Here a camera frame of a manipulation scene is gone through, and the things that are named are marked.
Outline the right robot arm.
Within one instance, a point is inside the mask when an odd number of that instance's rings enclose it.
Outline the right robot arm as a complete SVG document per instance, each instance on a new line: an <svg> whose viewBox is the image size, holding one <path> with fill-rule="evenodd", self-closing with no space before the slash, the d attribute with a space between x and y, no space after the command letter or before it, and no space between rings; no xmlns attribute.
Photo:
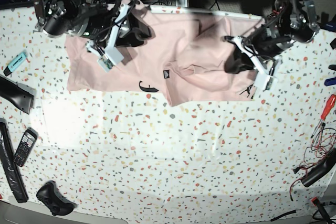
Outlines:
<svg viewBox="0 0 336 224"><path fill-rule="evenodd" d="M120 47L138 47L152 37L133 14L139 0L33 0L37 29L50 38L63 34L87 39L85 47L106 71L121 63Z"/></svg>

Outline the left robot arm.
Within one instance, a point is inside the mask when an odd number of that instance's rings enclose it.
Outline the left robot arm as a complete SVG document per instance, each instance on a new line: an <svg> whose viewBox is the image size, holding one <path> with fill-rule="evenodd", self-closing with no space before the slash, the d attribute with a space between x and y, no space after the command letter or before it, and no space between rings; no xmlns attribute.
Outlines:
<svg viewBox="0 0 336 224"><path fill-rule="evenodd" d="M225 72L238 74L255 70L254 85L261 90L271 90L278 82L280 54L295 42L311 42L319 30L313 0L275 0L265 23L250 35L223 37L223 41L236 46L233 56L225 63Z"/></svg>

